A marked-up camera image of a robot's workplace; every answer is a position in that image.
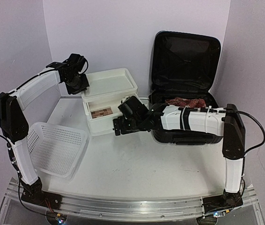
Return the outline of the brown patterned box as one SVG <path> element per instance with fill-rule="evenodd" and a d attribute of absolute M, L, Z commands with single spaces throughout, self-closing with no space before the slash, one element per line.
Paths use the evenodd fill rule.
<path fill-rule="evenodd" d="M 91 117 L 93 119 L 111 115 L 111 114 L 113 114 L 111 107 L 96 109 L 96 110 L 91 111 Z"/>

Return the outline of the white drawer storage box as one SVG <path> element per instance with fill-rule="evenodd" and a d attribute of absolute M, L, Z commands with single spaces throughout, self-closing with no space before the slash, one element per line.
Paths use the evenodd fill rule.
<path fill-rule="evenodd" d="M 113 119 L 122 115 L 118 106 L 128 97 L 137 97 L 145 106 L 148 101 L 138 96 L 138 86 L 129 70 L 117 68 L 86 74 L 89 87 L 81 93 L 91 136 L 113 133 Z M 113 114 L 93 119 L 91 111 L 111 107 Z"/>

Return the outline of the black ribbed hard suitcase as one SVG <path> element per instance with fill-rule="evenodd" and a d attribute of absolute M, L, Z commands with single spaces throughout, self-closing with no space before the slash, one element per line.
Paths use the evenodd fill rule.
<path fill-rule="evenodd" d="M 175 98 L 200 98 L 207 106 L 217 108 L 209 90 L 216 76 L 220 53 L 221 43 L 215 37 L 158 32 L 150 67 L 150 104 Z"/>

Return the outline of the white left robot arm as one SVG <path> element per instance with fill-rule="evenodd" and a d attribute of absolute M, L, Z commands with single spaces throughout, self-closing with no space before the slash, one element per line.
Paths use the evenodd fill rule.
<path fill-rule="evenodd" d="M 86 76 L 88 60 L 72 53 L 63 62 L 52 62 L 41 72 L 10 92 L 0 93 L 0 128 L 12 149 L 17 173 L 26 185 L 39 179 L 28 150 L 29 121 L 25 114 L 28 106 L 49 89 L 64 84 L 68 95 L 76 95 L 89 87 Z"/>

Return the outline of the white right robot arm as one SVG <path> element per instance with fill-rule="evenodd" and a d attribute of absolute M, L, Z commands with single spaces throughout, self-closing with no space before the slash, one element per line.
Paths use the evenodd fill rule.
<path fill-rule="evenodd" d="M 118 106 L 122 115 L 113 119 L 116 136 L 141 131 L 192 131 L 223 138 L 222 154 L 226 161 L 225 192 L 218 203 L 228 208 L 240 190 L 245 155 L 245 129 L 235 105 L 225 108 L 190 108 L 154 104 L 148 109 L 140 100 L 131 96 Z"/>

